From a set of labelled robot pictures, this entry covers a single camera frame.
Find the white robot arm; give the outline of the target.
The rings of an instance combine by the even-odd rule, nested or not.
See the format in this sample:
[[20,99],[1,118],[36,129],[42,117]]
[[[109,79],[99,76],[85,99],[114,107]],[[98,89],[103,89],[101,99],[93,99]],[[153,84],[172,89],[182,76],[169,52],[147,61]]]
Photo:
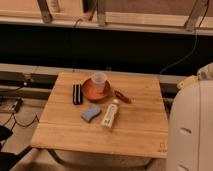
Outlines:
[[174,98],[168,132],[166,171],[213,171],[213,62]]

